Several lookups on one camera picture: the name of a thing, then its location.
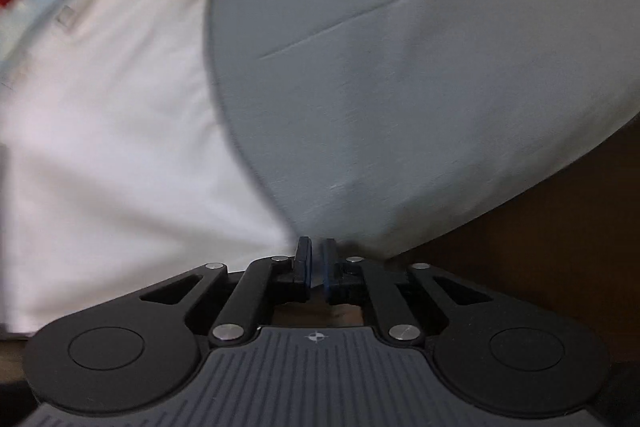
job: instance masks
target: gray cloth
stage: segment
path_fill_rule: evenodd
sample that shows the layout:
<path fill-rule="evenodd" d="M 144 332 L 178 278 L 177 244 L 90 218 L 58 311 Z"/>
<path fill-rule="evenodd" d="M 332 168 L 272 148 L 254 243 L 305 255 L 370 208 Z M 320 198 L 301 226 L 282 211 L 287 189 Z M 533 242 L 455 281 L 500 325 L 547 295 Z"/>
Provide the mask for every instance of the gray cloth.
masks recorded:
<path fill-rule="evenodd" d="M 640 110 L 640 0 L 212 0 L 241 156 L 295 230 L 388 257 Z"/>

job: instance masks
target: crosshair symbol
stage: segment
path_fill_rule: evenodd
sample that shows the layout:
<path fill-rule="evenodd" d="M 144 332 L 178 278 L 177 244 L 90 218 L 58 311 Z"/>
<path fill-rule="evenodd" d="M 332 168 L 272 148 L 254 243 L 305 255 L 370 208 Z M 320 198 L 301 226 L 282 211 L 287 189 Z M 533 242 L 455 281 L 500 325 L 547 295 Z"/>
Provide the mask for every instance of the crosshair symbol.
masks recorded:
<path fill-rule="evenodd" d="M 320 341 L 324 341 L 325 339 L 328 339 L 329 335 L 320 333 L 320 331 L 314 331 L 313 333 L 307 335 L 305 338 L 317 344 Z"/>

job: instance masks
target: ribbed gray panel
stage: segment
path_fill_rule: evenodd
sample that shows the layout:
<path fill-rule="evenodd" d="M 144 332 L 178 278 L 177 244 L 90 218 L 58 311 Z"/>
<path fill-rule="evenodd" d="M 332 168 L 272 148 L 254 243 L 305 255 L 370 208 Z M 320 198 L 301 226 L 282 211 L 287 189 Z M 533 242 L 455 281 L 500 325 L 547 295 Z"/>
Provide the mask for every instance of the ribbed gray panel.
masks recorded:
<path fill-rule="evenodd" d="M 601 427 L 586 411 L 545 420 L 499 417 L 448 391 L 415 349 L 370 328 L 264 328 L 209 355 L 180 393 L 121 417 L 40 407 L 28 427 Z"/>

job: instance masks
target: white fabric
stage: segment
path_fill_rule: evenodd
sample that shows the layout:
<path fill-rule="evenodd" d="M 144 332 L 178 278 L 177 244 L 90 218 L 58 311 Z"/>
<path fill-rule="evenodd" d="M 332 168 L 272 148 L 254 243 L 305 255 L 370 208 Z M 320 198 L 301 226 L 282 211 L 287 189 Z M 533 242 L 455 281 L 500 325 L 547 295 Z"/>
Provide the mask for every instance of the white fabric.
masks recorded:
<path fill-rule="evenodd" d="M 206 1 L 69 0 L 32 47 L 4 129 L 11 330 L 292 253 L 210 101 Z"/>

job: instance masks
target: silver screw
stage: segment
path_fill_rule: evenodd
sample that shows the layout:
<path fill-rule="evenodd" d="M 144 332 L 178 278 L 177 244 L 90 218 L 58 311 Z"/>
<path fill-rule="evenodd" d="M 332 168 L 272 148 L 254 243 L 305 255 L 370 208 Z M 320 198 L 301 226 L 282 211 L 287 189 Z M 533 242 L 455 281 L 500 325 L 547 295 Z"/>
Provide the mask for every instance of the silver screw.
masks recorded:
<path fill-rule="evenodd" d="M 244 329 L 237 324 L 220 324 L 213 328 L 211 333 L 219 341 L 234 341 L 244 335 Z"/>
<path fill-rule="evenodd" d="M 396 341 L 414 341 L 420 336 L 420 330 L 411 324 L 396 324 L 389 328 L 389 336 Z"/>

